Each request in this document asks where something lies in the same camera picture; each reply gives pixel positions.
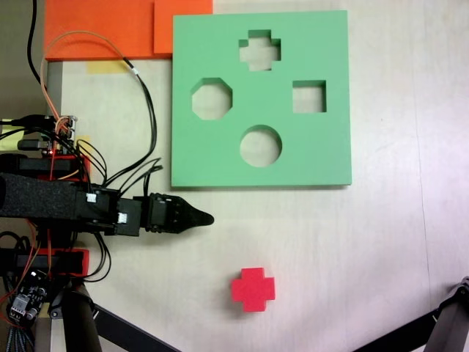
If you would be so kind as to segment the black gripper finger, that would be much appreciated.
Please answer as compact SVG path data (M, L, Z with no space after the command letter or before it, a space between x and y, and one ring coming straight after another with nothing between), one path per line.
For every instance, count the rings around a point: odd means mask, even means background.
M183 199L176 206L176 231L184 232L194 227L210 226L215 222L214 217L195 208Z

